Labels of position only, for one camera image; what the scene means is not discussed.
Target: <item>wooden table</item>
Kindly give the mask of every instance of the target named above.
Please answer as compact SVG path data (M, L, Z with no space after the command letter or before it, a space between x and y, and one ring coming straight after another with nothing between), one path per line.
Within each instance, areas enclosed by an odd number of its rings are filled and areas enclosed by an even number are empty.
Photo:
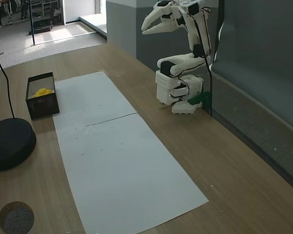
M55 80L104 71L209 199L145 234L293 234L293 188L203 110L171 114L171 108L155 98L154 72L110 44L6 69L16 116L32 123L37 146L22 165L0 172L0 210L13 201L27 203L35 214L30 233L85 233L53 118L31 121L25 103L27 78L50 71ZM0 120L9 117L6 83L0 73Z

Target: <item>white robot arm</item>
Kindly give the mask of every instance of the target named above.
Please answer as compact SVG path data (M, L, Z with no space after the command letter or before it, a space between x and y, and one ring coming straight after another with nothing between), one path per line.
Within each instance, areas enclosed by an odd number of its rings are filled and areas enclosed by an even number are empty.
M208 13L210 9L206 7L206 0L163 0L155 4L142 25L144 35L172 32L181 27L188 32L192 53L157 62L160 68L156 72L157 98L166 105L176 102L172 108L175 114L193 114L202 106L201 103L191 105L188 101L202 92L203 80L192 75L181 78L180 75L204 66L210 60ZM161 23L149 28L158 18Z

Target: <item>black round base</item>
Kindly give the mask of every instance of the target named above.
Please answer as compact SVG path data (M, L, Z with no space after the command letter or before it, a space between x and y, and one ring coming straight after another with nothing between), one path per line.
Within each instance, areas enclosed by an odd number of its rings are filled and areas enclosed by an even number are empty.
M36 146L36 135L31 125L21 118L0 121L0 171L24 162Z

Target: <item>floor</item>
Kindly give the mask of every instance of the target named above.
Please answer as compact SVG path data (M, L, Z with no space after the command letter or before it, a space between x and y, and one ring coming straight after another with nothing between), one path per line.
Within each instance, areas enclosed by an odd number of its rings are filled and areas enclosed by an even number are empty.
M27 18L23 19L24 22L29 21L28 14L29 13L27 13ZM9 19L8 16L2 17L2 19L1 19L3 25L8 24L9 22L16 22L16 21L21 22L20 20L21 20L21 12L15 12L15 13L13 13L11 15L11 19Z
M3 54L0 55L0 60L3 67L10 67L33 59L106 43L105 39L93 33L92 30L90 31L91 34L88 34L89 29L81 23L73 24L73 26L55 27L51 32L36 36L37 41L40 42L43 39L58 39L57 41L36 46L32 45L32 38L28 35L30 30L29 22L1 28L0 53ZM85 31L87 31L86 35L72 37Z

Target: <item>yellow sponge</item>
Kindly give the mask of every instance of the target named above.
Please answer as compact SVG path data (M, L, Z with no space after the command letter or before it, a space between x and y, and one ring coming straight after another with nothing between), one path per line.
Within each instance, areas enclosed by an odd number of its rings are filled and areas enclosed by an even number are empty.
M52 93L51 89L42 88L42 89L38 90L38 92L36 92L36 94L34 94L34 98L41 97L43 95L47 95L47 94L51 94L51 93Z

